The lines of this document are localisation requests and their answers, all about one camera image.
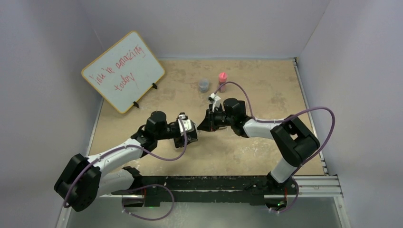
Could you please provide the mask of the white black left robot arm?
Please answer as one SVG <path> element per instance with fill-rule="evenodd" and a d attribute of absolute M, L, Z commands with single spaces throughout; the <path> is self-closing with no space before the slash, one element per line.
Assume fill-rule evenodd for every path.
<path fill-rule="evenodd" d="M 77 212 L 86 209 L 101 195 L 101 190 L 106 190 L 105 184 L 112 179 L 112 171 L 130 161 L 150 155 L 170 162 L 184 155 L 181 153 L 171 159 L 154 154 L 152 151 L 159 140 L 173 140 L 176 149 L 186 150 L 188 144 L 198 140 L 196 123 L 185 113 L 168 123 L 164 112 L 154 111 L 146 123 L 120 145 L 88 157 L 74 155 L 54 185 L 55 192 L 63 198 L 63 207 Z"/>

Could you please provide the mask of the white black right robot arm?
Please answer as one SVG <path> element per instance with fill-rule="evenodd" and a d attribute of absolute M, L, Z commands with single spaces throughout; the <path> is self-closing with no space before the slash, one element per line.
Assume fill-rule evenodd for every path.
<path fill-rule="evenodd" d="M 214 132 L 226 126 L 237 136 L 274 140 L 282 158 L 267 175 L 267 188 L 272 193 L 283 190 L 292 173 L 320 147 L 319 140 L 298 117 L 269 123 L 254 120 L 246 114 L 245 101 L 236 98 L 224 100 L 219 107 L 210 104 L 197 129 Z"/>

